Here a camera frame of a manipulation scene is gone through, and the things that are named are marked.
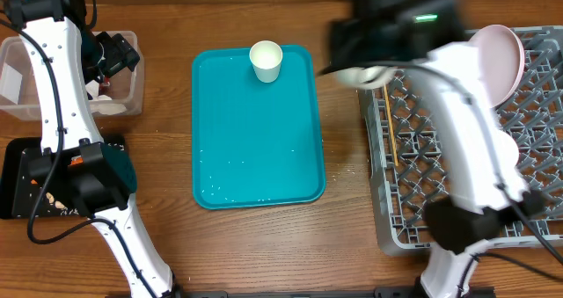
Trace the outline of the white napkin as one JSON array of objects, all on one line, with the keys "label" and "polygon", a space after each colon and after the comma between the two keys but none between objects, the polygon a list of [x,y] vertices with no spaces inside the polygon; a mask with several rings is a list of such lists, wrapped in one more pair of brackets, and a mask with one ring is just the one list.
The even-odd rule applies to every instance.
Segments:
[{"label": "white napkin", "polygon": [[85,86],[90,102],[91,113],[117,115],[127,111],[127,107],[123,104],[115,103],[111,97],[101,94],[99,87],[100,84],[96,81],[91,81]]}]

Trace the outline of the white paper cup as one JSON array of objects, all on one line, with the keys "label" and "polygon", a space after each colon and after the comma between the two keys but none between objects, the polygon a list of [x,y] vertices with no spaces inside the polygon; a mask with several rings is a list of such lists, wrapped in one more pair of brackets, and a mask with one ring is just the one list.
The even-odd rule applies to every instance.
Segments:
[{"label": "white paper cup", "polygon": [[283,59],[282,48],[271,40],[255,43],[249,52],[256,77],[262,83],[272,83],[277,79]]}]

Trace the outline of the white bowl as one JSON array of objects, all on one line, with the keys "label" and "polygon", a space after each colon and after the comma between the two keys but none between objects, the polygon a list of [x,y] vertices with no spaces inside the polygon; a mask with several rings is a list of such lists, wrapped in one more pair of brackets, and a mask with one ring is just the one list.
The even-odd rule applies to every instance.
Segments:
[{"label": "white bowl", "polygon": [[370,68],[349,68],[336,72],[336,77],[340,83],[350,88],[361,90],[374,90],[388,84],[395,76],[395,68],[370,67]]}]

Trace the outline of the wooden chopstick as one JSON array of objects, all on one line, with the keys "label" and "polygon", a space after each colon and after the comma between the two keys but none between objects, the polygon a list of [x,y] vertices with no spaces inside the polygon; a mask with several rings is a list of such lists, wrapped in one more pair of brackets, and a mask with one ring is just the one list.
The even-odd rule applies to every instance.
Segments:
[{"label": "wooden chopstick", "polygon": [[394,163],[395,166],[398,166],[397,147],[396,147],[396,141],[395,141],[394,128],[393,128],[393,124],[392,124],[391,106],[390,106],[387,84],[385,84],[383,86],[383,94],[384,94],[386,117],[387,117],[387,121],[388,121],[388,131],[389,131],[389,136],[390,136],[391,153],[392,153],[392,157],[393,157],[393,163]]}]

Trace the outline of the pink plate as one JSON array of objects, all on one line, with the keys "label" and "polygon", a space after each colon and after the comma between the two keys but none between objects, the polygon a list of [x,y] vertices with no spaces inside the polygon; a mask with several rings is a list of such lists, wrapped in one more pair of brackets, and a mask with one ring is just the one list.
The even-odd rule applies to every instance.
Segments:
[{"label": "pink plate", "polygon": [[524,48],[518,36],[504,25],[478,30],[470,42],[479,49],[479,66],[492,107],[508,100],[524,72]]}]

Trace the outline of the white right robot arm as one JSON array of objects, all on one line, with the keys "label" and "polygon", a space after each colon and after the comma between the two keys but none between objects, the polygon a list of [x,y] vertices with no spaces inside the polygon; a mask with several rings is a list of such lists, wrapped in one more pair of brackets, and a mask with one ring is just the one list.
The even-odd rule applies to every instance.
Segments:
[{"label": "white right robot arm", "polygon": [[327,71],[350,87],[373,90],[396,69],[413,80],[449,163],[450,193],[423,211],[434,238],[428,265],[399,297],[491,297],[469,281],[492,241],[514,221],[539,213],[542,197],[501,160],[500,131],[465,39],[457,0],[349,0],[349,18],[332,22]]}]

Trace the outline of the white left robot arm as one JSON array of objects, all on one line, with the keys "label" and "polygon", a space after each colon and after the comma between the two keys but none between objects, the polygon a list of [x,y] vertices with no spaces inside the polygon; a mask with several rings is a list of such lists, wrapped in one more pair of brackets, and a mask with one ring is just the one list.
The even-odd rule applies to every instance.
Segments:
[{"label": "white left robot arm", "polygon": [[39,96],[42,134],[37,156],[28,163],[40,187],[27,236],[48,193],[75,209],[84,222],[55,243],[92,225],[121,267],[133,297],[180,297],[183,290],[158,254],[140,216],[137,178],[124,150],[109,145],[91,113],[86,85],[103,83],[123,69],[135,70],[141,56],[121,34],[93,33],[96,16],[85,0],[4,0],[2,25],[22,39]]}]

